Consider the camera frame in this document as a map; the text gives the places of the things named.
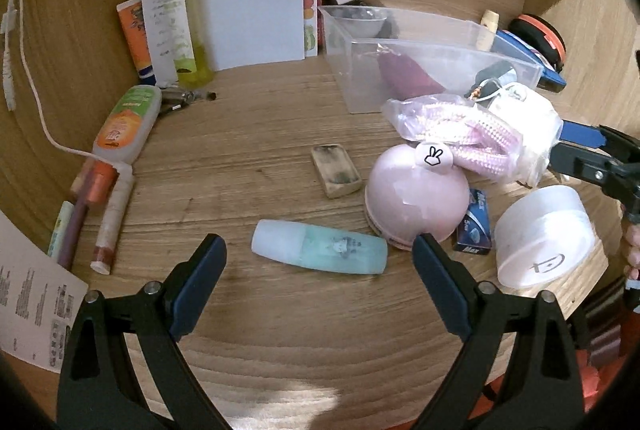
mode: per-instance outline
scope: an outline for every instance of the white tag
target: white tag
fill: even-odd
[[[422,142],[415,149],[415,163],[437,173],[453,166],[453,153],[444,143]]]
[[[2,15],[2,23],[0,24],[0,34],[13,31],[15,28],[15,15],[18,11],[15,9]]]
[[[174,42],[174,61],[194,60],[186,0],[162,0]]]

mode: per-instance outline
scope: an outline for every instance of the lotion tube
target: lotion tube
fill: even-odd
[[[383,238],[285,220],[258,222],[251,250],[285,264],[354,274],[382,273],[387,255]]]

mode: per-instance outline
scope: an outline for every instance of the white paper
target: white paper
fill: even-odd
[[[60,372],[87,284],[39,250],[0,211],[0,348]]]
[[[198,0],[209,66],[305,58],[303,0]],[[159,84],[177,81],[161,0],[142,0],[146,38]]]

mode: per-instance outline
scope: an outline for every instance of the orange lid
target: orange lid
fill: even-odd
[[[102,204],[107,200],[109,190],[116,179],[117,173],[113,166],[101,161],[95,161],[94,182],[86,199],[89,204]]]

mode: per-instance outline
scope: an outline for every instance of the human hand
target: human hand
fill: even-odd
[[[640,224],[632,224],[626,218],[622,219],[622,252],[628,266],[625,275],[632,280],[640,277]]]

